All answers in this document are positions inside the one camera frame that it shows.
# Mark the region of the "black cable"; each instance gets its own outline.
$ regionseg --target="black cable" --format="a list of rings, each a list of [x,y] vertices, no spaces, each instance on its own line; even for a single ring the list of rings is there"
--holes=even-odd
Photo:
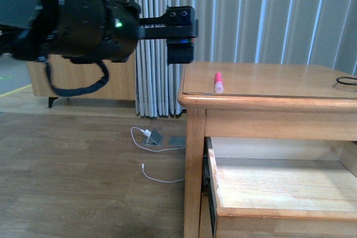
[[[350,76],[341,76],[341,77],[338,77],[338,78],[336,79],[336,81],[337,81],[337,83],[339,83],[339,84],[343,84],[343,85],[357,86],[357,82],[356,82],[356,83],[351,83],[351,82],[343,82],[343,81],[341,81],[341,79],[357,80],[357,78],[355,78],[355,77],[350,77]]]

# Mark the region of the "gray curtain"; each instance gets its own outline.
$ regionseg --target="gray curtain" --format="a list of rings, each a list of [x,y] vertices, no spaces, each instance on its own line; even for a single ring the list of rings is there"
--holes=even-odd
[[[356,74],[357,0],[167,1],[196,9],[195,61],[314,64]]]

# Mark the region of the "wooden nightstand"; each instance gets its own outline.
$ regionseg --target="wooden nightstand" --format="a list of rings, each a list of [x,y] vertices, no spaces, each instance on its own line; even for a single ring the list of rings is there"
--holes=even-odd
[[[216,72],[223,76],[222,94],[214,92]],[[357,86],[336,83],[337,77],[346,75],[322,66],[218,62],[194,62],[185,66],[179,94],[181,105],[187,108],[185,238],[199,237],[204,138],[284,139],[302,143],[304,140],[357,140]],[[347,169],[354,175],[352,179],[357,180],[357,154],[353,146],[347,147],[350,150]],[[343,201],[351,203],[350,210],[309,209],[312,212],[307,213],[298,209],[293,213],[276,207],[269,211],[252,207],[250,212],[240,210],[241,214],[236,210],[235,214],[221,215],[221,218],[241,218],[242,224],[244,220],[251,223],[249,220],[253,218],[272,223],[239,232],[235,220],[223,225],[218,221],[216,234],[217,237],[231,237],[227,236],[231,234],[242,238],[247,234],[252,237],[357,237],[356,199]],[[295,229],[289,224],[279,229],[276,219],[284,218],[294,219]],[[311,228],[311,233],[299,231],[318,224],[326,226]]]

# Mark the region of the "wooden floor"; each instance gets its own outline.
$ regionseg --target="wooden floor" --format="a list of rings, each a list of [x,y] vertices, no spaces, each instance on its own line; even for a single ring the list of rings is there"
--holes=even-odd
[[[184,150],[150,153],[132,126],[185,135],[186,122],[0,114],[0,237],[183,237]]]

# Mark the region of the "open drawer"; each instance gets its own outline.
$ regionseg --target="open drawer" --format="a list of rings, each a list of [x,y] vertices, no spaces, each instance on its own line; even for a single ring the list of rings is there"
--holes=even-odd
[[[357,237],[357,145],[207,138],[214,237]]]

